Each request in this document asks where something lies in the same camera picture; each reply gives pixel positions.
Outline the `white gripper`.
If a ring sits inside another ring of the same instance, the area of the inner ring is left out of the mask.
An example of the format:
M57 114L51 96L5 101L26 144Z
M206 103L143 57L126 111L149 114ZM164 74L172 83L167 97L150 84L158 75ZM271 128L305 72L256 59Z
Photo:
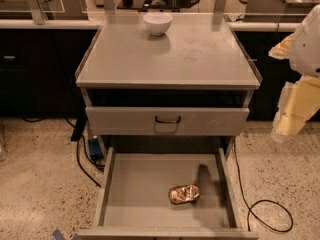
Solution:
M288 59L290 67L302 76L286 82L278 102L271 137L278 143L296 136L306 122L320 110L320 5L316 5L295 32L268 53L272 58Z

